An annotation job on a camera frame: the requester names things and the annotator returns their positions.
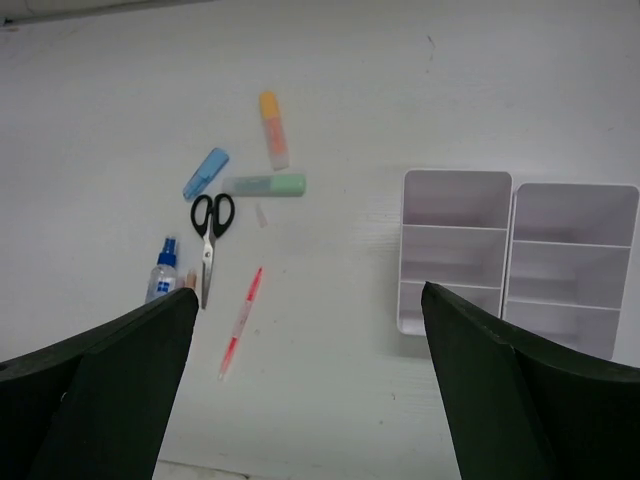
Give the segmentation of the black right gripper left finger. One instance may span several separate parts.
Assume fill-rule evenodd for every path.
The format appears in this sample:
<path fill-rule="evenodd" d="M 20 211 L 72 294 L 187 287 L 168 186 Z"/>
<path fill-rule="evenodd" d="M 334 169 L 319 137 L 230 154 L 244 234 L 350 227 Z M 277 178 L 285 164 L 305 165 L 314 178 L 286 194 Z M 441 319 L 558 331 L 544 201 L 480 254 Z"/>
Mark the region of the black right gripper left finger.
<path fill-rule="evenodd" d="M 151 478 L 198 310 L 181 288 L 2 362 L 2 478 Z"/>

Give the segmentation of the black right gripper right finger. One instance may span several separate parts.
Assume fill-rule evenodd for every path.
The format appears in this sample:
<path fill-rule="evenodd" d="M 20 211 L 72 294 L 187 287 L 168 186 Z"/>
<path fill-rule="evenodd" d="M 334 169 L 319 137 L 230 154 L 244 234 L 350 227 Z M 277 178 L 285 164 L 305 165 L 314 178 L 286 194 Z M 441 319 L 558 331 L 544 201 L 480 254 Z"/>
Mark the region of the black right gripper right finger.
<path fill-rule="evenodd" d="M 561 346 L 436 283 L 421 306 L 462 478 L 638 478 L 637 368 Z"/>

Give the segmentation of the orange barrel pen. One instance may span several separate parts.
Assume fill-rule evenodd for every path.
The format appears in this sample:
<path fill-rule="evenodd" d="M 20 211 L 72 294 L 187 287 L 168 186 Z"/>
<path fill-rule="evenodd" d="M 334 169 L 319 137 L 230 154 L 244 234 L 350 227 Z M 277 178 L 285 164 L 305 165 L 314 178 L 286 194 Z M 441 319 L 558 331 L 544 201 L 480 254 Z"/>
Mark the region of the orange barrel pen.
<path fill-rule="evenodd" d="M 190 269 L 185 277 L 184 286 L 186 288 L 196 290 L 196 285 L 197 285 L 197 271 L 195 269 Z"/>

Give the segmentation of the red translucent pen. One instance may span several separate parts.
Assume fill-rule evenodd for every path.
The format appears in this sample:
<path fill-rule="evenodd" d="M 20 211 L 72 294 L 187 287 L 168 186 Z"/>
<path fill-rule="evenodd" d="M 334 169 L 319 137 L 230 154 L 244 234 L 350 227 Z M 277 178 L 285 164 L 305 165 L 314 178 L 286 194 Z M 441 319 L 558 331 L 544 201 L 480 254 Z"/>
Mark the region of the red translucent pen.
<path fill-rule="evenodd" d="M 233 357 L 238 347 L 240 337 L 242 335 L 242 332 L 244 330 L 244 327 L 250 315 L 252 305 L 258 294 L 263 272 L 264 272 L 264 269 L 262 267 L 259 267 L 258 270 L 256 271 L 256 274 L 254 275 L 254 278 L 249 286 L 249 290 L 245 296 L 244 303 L 239 311 L 238 318 L 234 323 L 231 337 L 227 344 L 227 348 L 218 372 L 218 379 L 220 381 L 225 379 L 227 372 L 229 370 L 229 367 L 233 361 Z"/>

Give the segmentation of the clear pen cap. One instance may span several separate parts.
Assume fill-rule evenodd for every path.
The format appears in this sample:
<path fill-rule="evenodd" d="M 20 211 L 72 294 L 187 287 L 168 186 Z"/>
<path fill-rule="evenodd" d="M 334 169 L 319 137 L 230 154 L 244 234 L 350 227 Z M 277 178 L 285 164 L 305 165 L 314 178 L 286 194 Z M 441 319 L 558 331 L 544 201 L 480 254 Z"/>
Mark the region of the clear pen cap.
<path fill-rule="evenodd" d="M 265 228 L 268 225 L 268 220 L 260 203 L 255 205 L 255 211 L 259 226 Z"/>

